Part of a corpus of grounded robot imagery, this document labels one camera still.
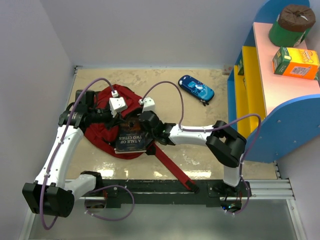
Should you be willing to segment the red student backpack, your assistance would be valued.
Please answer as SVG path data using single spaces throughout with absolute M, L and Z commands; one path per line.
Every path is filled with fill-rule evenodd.
M 119 141 L 121 130 L 129 123 L 129 120 L 138 120 L 138 114 L 141 112 L 138 101 L 141 97 L 135 94 L 126 86 L 114 84 L 113 88 L 124 97 L 128 108 L 120 114 L 120 118 L 115 121 L 103 123 L 92 123 L 86 129 L 84 136 L 97 148 L 107 154 L 119 159 L 132 160 L 143 153 L 149 156 L 155 156 L 181 183 L 187 190 L 198 193 L 199 187 L 190 179 L 155 143 L 155 141 L 145 136 L 145 143 L 141 148 L 136 147 L 132 150 L 126 150 L 116 153 L 116 143 Z

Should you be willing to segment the Tale of Two Cities book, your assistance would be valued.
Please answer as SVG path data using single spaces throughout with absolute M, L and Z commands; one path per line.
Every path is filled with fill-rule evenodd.
M 139 118 L 133 116 L 119 125 L 114 150 L 116 154 L 144 153 L 152 142 L 152 137 L 142 129 Z

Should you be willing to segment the blue patterned pencil case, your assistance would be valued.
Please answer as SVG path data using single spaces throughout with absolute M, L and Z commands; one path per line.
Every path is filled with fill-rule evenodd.
M 177 83 L 184 91 L 205 104 L 215 96 L 213 89 L 190 75 L 183 75 Z

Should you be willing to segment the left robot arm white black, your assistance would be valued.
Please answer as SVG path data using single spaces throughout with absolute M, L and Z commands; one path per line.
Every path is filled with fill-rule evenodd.
M 114 89 L 108 101 L 110 107 L 97 109 L 92 90 L 80 90 L 76 101 L 59 117 L 57 135 L 49 156 L 32 183 L 25 183 L 22 194 L 34 214 L 66 218 L 74 203 L 86 193 L 99 196 L 104 190 L 100 173 L 83 171 L 67 183 L 66 175 L 74 152 L 91 124 L 111 123 L 125 105 Z

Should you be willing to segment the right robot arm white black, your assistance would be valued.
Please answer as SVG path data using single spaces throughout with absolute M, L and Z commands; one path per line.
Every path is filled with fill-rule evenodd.
M 140 125 L 153 140 L 161 145 L 196 145 L 208 147 L 223 165 L 223 192 L 230 197 L 240 190 L 240 164 L 247 140 L 222 120 L 208 126 L 180 126 L 163 123 L 153 111 L 144 111 L 138 117 Z

